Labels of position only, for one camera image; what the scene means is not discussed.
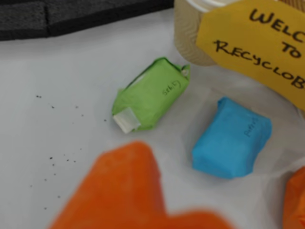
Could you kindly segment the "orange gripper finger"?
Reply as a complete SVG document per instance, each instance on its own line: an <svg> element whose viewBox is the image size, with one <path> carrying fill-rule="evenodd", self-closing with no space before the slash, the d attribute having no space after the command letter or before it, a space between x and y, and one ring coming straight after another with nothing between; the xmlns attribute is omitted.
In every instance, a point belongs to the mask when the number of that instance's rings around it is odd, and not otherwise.
<svg viewBox="0 0 305 229"><path fill-rule="evenodd" d="M229 229L210 211L169 215L161 174L152 149L132 142L103 153L65 208L53 229Z"/></svg>

